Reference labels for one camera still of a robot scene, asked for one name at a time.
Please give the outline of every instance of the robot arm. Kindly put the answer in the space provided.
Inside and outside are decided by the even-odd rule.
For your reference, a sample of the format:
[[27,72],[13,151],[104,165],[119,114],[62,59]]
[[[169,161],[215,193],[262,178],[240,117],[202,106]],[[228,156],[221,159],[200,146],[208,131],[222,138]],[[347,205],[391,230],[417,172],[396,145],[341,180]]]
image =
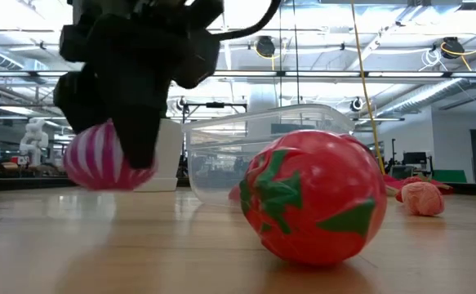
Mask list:
[[68,0],[73,25],[62,29],[60,54],[83,62],[55,89],[55,104],[79,133],[113,120],[133,168],[150,167],[172,81],[194,88],[214,74],[220,41],[263,29],[281,0],[249,28],[207,31],[223,13],[223,0]]

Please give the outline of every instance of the wooden table surface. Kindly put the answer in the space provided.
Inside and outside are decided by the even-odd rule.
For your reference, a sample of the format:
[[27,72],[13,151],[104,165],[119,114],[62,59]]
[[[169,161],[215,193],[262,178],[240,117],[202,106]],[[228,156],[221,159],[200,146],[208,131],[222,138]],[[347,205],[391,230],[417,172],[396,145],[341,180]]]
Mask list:
[[267,252],[239,211],[191,192],[0,193],[0,293],[476,293],[476,196],[441,217],[389,201],[375,240],[331,269]]

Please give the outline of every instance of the pink toy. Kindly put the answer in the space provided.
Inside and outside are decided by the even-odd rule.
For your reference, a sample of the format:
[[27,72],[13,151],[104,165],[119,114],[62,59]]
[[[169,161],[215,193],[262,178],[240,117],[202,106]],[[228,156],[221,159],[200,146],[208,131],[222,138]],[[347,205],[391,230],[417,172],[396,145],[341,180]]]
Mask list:
[[413,215],[436,216],[444,211],[441,192],[428,182],[405,185],[402,194],[405,209]]
[[146,170],[129,167],[110,120],[77,135],[64,155],[69,178],[92,190],[133,190],[153,176],[155,166]]

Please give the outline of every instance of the ceiling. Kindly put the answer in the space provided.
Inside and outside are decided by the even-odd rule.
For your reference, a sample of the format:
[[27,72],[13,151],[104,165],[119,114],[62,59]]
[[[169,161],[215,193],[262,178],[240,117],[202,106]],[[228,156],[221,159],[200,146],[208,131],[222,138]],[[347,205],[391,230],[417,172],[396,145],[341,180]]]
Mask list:
[[[433,1],[431,7],[410,11],[407,1],[357,1],[356,18],[364,51],[366,71],[466,71],[461,58],[439,57],[445,37],[457,37],[465,50],[476,50],[476,10],[458,10],[460,1]],[[220,71],[345,71],[359,70],[358,53],[349,5],[342,1],[286,1],[269,24],[253,36],[223,42],[217,68]],[[213,33],[253,25],[265,13],[269,0],[225,0],[226,13],[209,29]],[[72,9],[65,0],[0,0],[0,56],[23,70],[80,70],[80,64],[65,62],[58,53],[60,29],[72,22]],[[274,58],[266,59],[255,50],[259,36],[269,36],[276,47]],[[429,52],[435,46],[435,52]],[[467,57],[472,64],[476,53]],[[360,82],[320,80],[320,78],[214,77],[193,90],[171,87],[169,115],[180,112],[175,102],[183,97],[191,103],[221,101],[243,103],[251,97],[251,85],[264,83],[282,93],[279,104],[321,103],[350,113],[349,103],[363,96]],[[416,89],[422,82],[371,80],[367,93],[377,106],[383,106]],[[51,104],[56,78],[43,84],[21,78],[1,78],[0,99],[8,103]],[[443,107],[464,96],[447,97],[436,103]],[[57,108],[30,108],[47,117],[60,117]],[[446,111],[476,112],[476,102]],[[240,112],[240,109],[200,109],[193,118],[209,118]],[[66,126],[64,120],[53,124]]]

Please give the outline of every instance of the pink and white striped ball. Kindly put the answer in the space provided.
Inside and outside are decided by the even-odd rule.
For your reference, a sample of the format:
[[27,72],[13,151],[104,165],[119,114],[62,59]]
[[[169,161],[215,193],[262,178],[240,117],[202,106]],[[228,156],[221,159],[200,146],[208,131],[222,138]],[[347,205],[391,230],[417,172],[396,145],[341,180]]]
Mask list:
[[133,190],[156,172],[155,163],[144,170],[129,166],[110,120],[74,137],[63,164],[73,182],[91,190]]

